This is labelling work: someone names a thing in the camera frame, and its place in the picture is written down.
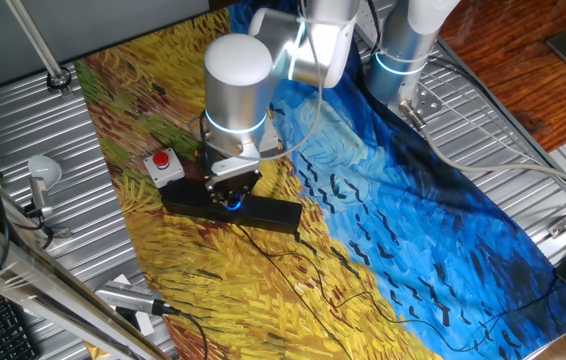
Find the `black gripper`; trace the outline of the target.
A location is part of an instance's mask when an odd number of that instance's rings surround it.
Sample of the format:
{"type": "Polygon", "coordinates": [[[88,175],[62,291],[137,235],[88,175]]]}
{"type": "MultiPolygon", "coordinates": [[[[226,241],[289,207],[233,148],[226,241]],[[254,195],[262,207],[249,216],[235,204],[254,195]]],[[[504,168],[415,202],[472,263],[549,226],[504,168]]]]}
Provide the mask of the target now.
{"type": "Polygon", "coordinates": [[[211,198],[214,203],[228,207],[231,200],[246,200],[255,194],[262,174],[259,170],[251,170],[227,179],[215,179],[211,185],[211,198]]]}

